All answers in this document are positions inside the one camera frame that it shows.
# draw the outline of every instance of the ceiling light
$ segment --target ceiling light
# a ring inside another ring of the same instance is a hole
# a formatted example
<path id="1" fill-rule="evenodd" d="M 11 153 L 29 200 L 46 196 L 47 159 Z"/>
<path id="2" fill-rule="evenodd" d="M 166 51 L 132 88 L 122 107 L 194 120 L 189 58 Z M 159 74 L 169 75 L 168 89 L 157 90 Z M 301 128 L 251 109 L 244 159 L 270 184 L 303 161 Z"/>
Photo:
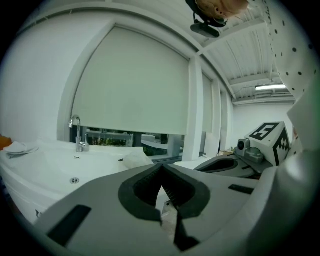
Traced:
<path id="1" fill-rule="evenodd" d="M 262 91 L 262 90 L 285 89 L 285 88 L 286 86 L 284 84 L 273 84 L 273 85 L 257 86 L 255 90 Z"/>

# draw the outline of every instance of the ceiling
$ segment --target ceiling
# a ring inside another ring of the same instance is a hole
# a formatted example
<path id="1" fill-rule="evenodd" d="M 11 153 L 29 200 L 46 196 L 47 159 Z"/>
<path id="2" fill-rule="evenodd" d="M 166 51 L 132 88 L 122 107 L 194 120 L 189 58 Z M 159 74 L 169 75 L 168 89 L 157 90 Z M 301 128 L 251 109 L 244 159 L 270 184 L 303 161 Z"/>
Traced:
<path id="1" fill-rule="evenodd" d="M 209 53 L 219 65 L 237 105 L 294 102 L 286 89 L 256 92 L 257 85 L 282 82 L 274 64 L 268 28 L 259 11 L 250 6 L 242 14 L 229 19 L 225 27 L 217 29 L 220 37 L 214 39 L 190 30 L 193 12 L 185 0 L 50 0 L 37 12 L 81 2 L 131 5 L 166 18 L 180 27 L 203 46 L 198 55 Z"/>

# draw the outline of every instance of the roller blind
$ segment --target roller blind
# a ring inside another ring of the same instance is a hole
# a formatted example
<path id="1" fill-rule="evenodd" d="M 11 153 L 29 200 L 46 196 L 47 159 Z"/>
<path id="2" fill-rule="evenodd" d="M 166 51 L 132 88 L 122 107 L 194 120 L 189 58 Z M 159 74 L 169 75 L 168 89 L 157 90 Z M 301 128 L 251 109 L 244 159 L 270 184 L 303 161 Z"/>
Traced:
<path id="1" fill-rule="evenodd" d="M 203 127 L 202 131 L 212 133 L 213 102 L 212 82 L 204 74 L 203 77 Z"/>
<path id="2" fill-rule="evenodd" d="M 116 27 L 85 68 L 72 113 L 86 127 L 185 135 L 188 101 L 189 62 L 156 40 Z"/>

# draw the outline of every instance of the sink drain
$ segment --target sink drain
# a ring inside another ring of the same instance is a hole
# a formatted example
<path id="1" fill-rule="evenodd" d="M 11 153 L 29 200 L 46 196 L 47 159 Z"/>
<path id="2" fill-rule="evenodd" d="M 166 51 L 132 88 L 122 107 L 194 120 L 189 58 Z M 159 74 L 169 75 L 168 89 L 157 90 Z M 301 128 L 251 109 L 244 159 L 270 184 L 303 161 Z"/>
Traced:
<path id="1" fill-rule="evenodd" d="M 80 179 L 78 179 L 78 178 L 72 178 L 72 179 L 70 179 L 70 183 L 71 183 L 71 184 L 77 184 L 77 183 L 79 183 L 79 181 L 80 181 Z"/>

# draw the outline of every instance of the orange object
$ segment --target orange object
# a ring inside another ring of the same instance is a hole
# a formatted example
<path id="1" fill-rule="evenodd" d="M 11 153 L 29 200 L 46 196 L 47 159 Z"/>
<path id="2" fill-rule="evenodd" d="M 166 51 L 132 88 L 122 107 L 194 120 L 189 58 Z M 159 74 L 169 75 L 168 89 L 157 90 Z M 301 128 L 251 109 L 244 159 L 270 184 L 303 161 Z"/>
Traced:
<path id="1" fill-rule="evenodd" d="M 9 147 L 12 144 L 10 138 L 0 136 L 0 151 L 4 150 L 5 147 Z"/>

